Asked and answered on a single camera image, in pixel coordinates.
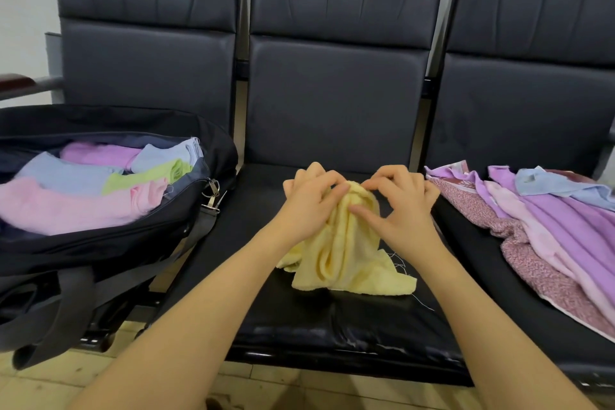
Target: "light blue cloth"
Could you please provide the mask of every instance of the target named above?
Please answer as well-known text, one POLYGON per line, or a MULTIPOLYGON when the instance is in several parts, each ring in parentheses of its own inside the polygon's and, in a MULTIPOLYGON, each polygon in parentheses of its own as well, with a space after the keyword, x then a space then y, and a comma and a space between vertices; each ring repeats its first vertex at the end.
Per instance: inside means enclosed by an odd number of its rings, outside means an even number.
POLYGON ((135 174, 147 172, 156 166, 176 159, 181 159, 190 164, 191 167, 194 167, 197 159, 200 157, 203 157, 203 150, 199 145, 198 138, 187 139, 168 149, 159 149, 148 144, 133 159, 130 164, 130 171, 135 174))
POLYGON ((123 172, 120 167, 75 164, 43 152, 23 166, 15 178, 34 177, 42 188, 64 195, 100 196, 109 175, 123 172))
POLYGON ((521 196, 550 194, 571 197, 591 206, 615 211, 615 195, 611 188, 600 184, 572 182, 542 167, 519 170, 515 176, 515 186, 521 196))

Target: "hand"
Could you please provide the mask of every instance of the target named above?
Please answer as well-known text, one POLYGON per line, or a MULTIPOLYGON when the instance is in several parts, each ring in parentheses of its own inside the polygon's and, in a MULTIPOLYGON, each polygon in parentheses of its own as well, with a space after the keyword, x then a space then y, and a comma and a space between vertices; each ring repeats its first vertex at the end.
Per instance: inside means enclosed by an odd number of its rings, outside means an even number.
POLYGON ((438 250, 443 245, 431 219, 431 208, 440 195, 438 187, 401 165, 380 167, 361 186, 378 190, 393 212, 383 219, 364 206, 350 206, 350 211, 365 219, 397 254, 418 268, 430 254, 442 251, 438 250))
POLYGON ((295 179, 286 180, 282 186, 286 203, 269 225, 288 242, 289 249, 318 233, 350 189, 342 175, 325 172, 318 162, 307 170, 298 170, 295 179))

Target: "green towel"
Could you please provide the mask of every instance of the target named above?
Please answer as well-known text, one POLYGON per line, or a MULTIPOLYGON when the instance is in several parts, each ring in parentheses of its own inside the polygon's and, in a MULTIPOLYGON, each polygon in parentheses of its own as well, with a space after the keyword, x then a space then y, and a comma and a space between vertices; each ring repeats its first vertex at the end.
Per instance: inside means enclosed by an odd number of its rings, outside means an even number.
POLYGON ((181 159, 175 159, 174 161, 165 162, 164 164, 153 167, 147 172, 128 175, 111 174, 104 183, 103 195, 115 192, 116 190, 133 188, 135 185, 162 178, 167 179, 170 185, 192 171, 192 169, 193 167, 187 162, 181 159))

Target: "chair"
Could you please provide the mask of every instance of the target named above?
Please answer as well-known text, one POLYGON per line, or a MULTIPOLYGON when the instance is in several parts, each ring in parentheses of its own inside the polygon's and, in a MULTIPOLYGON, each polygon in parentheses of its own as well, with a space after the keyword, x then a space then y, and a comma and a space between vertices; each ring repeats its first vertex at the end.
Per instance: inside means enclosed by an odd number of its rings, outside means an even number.
MULTIPOLYGON (((282 182, 319 161, 362 181, 410 160, 439 0, 251 0, 245 164, 209 237, 186 261, 159 315, 271 220, 282 182)), ((390 208, 381 202, 384 213, 390 208)), ((400 269, 416 273, 398 260, 400 269)), ((470 384, 434 296, 360 296, 291 288, 276 269, 229 360, 470 384)))
MULTIPOLYGON (((453 0, 430 168, 466 159, 591 176, 615 115, 615 0, 453 0)), ((574 381, 615 383, 615 344, 519 279, 501 240, 441 198, 434 217, 488 294, 574 381)))
MULTIPOLYGON (((174 109, 233 132, 239 0, 58 0, 58 9, 63 77, 0 78, 0 99, 61 88, 68 104, 174 109)), ((59 106, 37 107, 52 118, 59 106)), ((151 126, 164 134, 171 125, 151 126)), ((168 256, 174 246, 161 241, 158 249, 151 256, 168 256)), ((97 308, 82 346, 108 347, 147 289, 97 308)))

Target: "black duffel bag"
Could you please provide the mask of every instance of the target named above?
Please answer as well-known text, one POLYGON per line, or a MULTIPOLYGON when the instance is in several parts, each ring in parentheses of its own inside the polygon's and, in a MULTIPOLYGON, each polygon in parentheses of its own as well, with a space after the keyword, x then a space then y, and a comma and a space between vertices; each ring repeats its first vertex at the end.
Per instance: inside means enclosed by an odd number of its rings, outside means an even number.
POLYGON ((235 183, 237 150, 220 127, 166 109, 39 105, 0 109, 0 184, 38 153, 73 141, 171 147, 204 157, 149 214, 119 227, 36 235, 0 230, 0 352, 23 369, 77 345, 97 308, 152 279, 213 227, 235 183))

